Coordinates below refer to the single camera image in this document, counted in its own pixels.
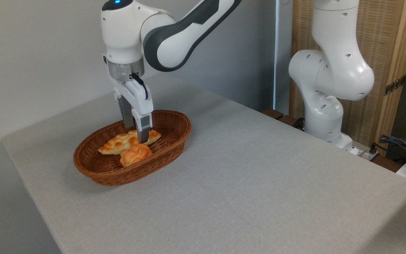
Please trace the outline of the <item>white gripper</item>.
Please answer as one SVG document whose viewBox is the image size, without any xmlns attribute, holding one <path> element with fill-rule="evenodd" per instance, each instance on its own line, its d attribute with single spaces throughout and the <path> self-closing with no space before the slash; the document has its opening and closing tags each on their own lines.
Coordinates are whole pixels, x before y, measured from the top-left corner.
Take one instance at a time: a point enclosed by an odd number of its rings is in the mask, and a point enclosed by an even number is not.
<svg viewBox="0 0 406 254">
<path fill-rule="evenodd" d="M 134 79 L 131 81 L 113 79 L 113 85 L 125 128 L 134 125 L 134 117 L 139 143 L 146 143 L 150 128 L 153 126 L 153 100 L 150 89 Z"/>
</svg>

